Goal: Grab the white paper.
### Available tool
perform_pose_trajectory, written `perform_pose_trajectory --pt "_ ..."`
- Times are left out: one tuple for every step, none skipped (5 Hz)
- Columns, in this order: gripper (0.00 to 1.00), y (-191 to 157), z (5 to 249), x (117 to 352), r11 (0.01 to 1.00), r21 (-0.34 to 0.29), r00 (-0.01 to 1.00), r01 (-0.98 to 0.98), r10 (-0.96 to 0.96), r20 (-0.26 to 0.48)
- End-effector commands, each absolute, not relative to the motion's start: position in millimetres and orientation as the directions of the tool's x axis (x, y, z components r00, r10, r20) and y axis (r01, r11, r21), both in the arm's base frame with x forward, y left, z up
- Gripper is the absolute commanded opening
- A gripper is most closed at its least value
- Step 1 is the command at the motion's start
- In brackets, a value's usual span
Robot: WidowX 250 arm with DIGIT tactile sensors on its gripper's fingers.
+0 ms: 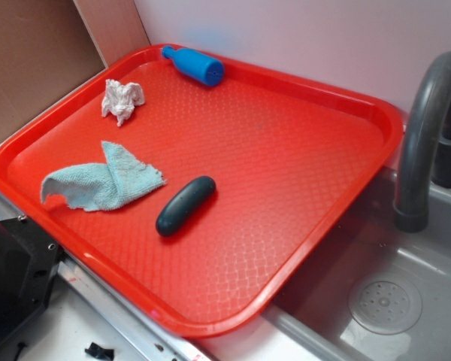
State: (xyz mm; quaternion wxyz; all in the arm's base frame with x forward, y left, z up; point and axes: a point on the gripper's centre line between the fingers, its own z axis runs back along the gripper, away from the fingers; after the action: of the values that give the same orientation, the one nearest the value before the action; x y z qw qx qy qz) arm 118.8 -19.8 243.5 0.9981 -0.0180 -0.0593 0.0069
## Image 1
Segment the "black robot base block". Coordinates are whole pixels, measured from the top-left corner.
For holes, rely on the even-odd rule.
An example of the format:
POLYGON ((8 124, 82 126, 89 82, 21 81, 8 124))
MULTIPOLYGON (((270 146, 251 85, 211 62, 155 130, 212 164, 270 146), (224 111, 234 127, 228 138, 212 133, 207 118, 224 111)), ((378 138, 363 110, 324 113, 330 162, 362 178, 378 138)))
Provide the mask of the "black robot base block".
POLYGON ((34 220, 0 220, 0 349, 47 309, 61 258, 34 220))

